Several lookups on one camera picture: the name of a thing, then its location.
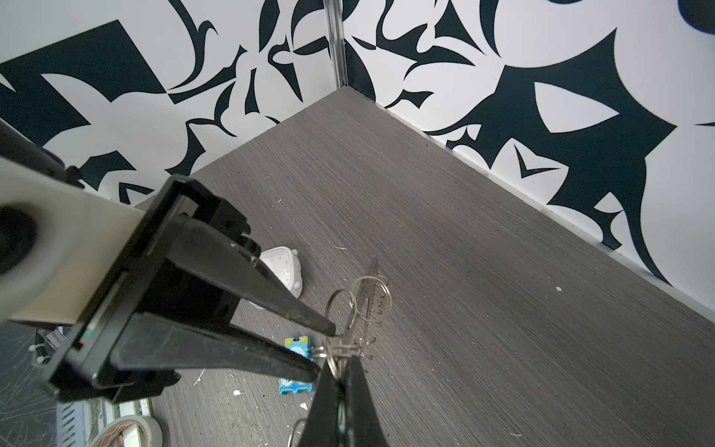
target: blue and white toy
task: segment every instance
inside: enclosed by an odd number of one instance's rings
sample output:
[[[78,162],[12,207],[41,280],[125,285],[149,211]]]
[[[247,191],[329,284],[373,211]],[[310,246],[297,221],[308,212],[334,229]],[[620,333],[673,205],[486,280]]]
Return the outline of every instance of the blue and white toy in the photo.
[[[312,360],[308,356],[308,350],[310,349],[310,341],[305,335],[300,338],[286,338],[285,347],[298,353],[303,357]],[[297,382],[296,380],[288,380],[281,378],[278,380],[278,393],[286,394],[288,391],[292,391],[293,394],[297,394],[302,390],[312,391],[312,383]]]

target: wall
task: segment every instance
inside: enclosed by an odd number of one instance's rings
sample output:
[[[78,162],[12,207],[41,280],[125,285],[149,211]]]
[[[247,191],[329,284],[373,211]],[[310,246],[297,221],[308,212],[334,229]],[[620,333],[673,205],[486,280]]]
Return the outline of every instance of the wall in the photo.
[[[136,204],[335,90],[322,0],[0,6],[0,118]]]
[[[686,21],[703,5],[345,0],[348,78],[715,309],[715,36]]]

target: white clock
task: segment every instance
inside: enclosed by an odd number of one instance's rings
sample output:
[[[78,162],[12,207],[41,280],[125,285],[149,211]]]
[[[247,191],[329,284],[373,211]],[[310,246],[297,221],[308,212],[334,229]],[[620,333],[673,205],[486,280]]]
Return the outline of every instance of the white clock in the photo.
[[[303,291],[303,279],[300,276],[300,261],[297,255],[298,250],[291,250],[288,247],[272,248],[264,251],[260,255],[261,261],[271,269],[278,280],[280,280],[296,298],[298,298]],[[259,305],[253,305],[259,309],[263,309]]]

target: roll of tape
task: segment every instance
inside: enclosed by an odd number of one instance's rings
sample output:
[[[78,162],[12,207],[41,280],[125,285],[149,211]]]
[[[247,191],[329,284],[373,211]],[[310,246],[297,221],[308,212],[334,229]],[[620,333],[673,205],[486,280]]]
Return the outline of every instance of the roll of tape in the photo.
[[[112,423],[104,427],[99,435],[89,444],[89,447],[109,447],[112,441],[116,439],[124,430],[131,426],[139,426],[139,430],[144,437],[144,447],[162,447],[163,437],[162,428],[156,419],[149,416],[122,416],[114,419]]]

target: black scratched surface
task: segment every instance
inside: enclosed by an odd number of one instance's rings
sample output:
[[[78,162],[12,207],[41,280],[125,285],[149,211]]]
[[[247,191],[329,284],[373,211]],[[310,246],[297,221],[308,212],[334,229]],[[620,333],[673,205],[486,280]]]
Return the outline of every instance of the black scratched surface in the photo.
[[[316,309],[379,256],[395,306],[365,367],[390,445],[715,443],[709,321],[353,90],[194,176],[264,248],[299,250]],[[233,323],[325,341],[248,303]],[[169,447],[285,446],[312,400],[278,396],[275,378],[183,373],[154,399]]]
[[[55,401],[32,366],[35,329],[0,324],[0,447],[54,447]]]

